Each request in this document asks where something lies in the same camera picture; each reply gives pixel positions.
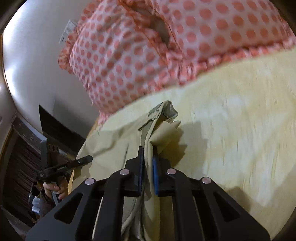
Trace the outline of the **person left hand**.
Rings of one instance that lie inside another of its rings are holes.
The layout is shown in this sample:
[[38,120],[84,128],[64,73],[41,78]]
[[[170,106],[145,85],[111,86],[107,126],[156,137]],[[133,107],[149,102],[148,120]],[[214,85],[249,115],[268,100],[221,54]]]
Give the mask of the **person left hand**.
[[62,179],[59,185],[54,183],[44,182],[43,189],[44,189],[45,195],[50,199],[53,199],[52,192],[59,193],[59,197],[58,197],[59,200],[62,200],[68,196],[68,182],[65,177]]

